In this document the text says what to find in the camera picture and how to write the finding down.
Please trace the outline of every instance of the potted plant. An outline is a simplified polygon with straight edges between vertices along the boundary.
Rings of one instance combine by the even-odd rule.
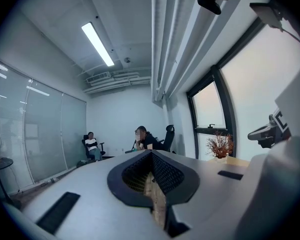
[[[214,137],[207,139],[206,147],[210,150],[210,152],[206,153],[207,155],[212,154],[217,163],[226,164],[227,156],[234,150],[232,135],[228,133],[226,136],[223,136],[222,133],[217,131]]]

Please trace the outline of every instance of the window frame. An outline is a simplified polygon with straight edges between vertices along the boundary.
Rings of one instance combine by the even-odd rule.
[[[198,134],[214,135],[216,131],[222,133],[224,136],[227,134],[232,135],[233,152],[229,154],[229,156],[234,158],[237,157],[238,140],[235,110],[227,84],[222,76],[221,68],[231,61],[260,32],[264,26],[265,24],[259,18],[257,18],[238,39],[238,41],[230,48],[230,50],[216,64],[212,65],[205,76],[186,93],[191,113],[196,159],[199,159]],[[220,97],[225,128],[200,128],[197,124],[193,97],[213,82],[215,83]]]

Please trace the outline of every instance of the jeans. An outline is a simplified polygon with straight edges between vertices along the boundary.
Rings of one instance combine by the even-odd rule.
[[[98,160],[98,161],[102,161],[102,156],[101,156],[100,149],[99,148],[91,149],[89,151],[89,157],[88,158],[91,158],[92,160],[95,159],[95,160]]]

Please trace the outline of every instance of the small round table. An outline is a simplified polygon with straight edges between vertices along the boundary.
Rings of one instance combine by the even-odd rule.
[[[7,168],[9,166],[11,166],[12,164],[14,163],[14,161],[10,158],[6,158],[6,157],[3,157],[3,158],[0,158],[0,170],[4,169],[4,168]],[[2,191],[4,193],[4,196],[5,196],[5,199],[7,201],[7,203],[11,204],[11,205],[15,205],[15,203],[11,200],[11,198],[9,197],[9,195],[7,194],[7,192],[5,191],[5,188],[1,182],[1,179],[0,179],[0,186],[2,188]]]

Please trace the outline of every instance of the flower pot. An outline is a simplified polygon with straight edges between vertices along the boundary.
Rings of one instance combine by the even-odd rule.
[[[220,164],[226,164],[227,163],[227,156],[223,158],[214,157],[214,161]]]

